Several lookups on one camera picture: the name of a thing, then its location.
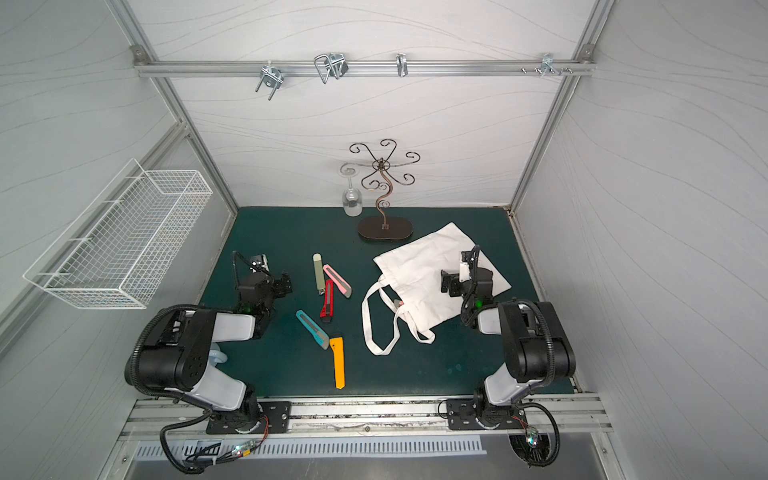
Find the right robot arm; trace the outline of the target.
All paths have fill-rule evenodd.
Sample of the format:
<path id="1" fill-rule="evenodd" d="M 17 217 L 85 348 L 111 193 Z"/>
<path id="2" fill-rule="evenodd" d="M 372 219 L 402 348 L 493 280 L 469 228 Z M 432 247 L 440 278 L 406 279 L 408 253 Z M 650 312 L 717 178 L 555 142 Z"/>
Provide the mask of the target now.
<path id="1" fill-rule="evenodd" d="M 527 299 L 495 302 L 493 273 L 486 268 L 464 267 L 440 275 L 440 290 L 462 300 L 462 323 L 501 338 L 503 363 L 474 394 L 475 426 L 496 429 L 514 421 L 525 427 L 524 400 L 576 370 L 575 354 L 554 305 Z"/>

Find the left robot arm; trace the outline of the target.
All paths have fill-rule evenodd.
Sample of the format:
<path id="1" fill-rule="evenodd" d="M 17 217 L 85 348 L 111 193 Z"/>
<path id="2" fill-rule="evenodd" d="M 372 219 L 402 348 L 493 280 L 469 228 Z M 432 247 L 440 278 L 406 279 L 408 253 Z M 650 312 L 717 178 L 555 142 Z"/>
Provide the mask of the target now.
<path id="1" fill-rule="evenodd" d="M 125 380 L 153 397 L 182 401 L 210 414 L 214 424 L 241 434 L 267 430 L 272 417 L 255 388 L 222 372 L 212 358 L 216 346 L 260 339 L 277 299 L 292 292 L 287 273 L 276 278 L 253 271 L 236 283 L 235 311 L 178 304 L 146 325 L 125 367 Z"/>

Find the white cloth tote pouch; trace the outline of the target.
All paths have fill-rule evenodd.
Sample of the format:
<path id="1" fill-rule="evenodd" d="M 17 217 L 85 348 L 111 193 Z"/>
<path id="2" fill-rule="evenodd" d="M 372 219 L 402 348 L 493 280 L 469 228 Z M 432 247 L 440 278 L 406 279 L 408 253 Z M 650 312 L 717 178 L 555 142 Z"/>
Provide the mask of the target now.
<path id="1" fill-rule="evenodd" d="M 456 317 L 462 300 L 441 291 L 441 273 L 459 270 L 461 253 L 474 246 L 472 239 L 453 222 L 441 229 L 374 258 L 381 275 L 361 304 L 365 344 L 375 356 L 391 353 L 400 339 L 399 322 L 422 344 L 435 340 L 432 329 Z M 393 337 L 381 347 L 373 338 L 369 299 L 378 295 L 393 314 Z"/>

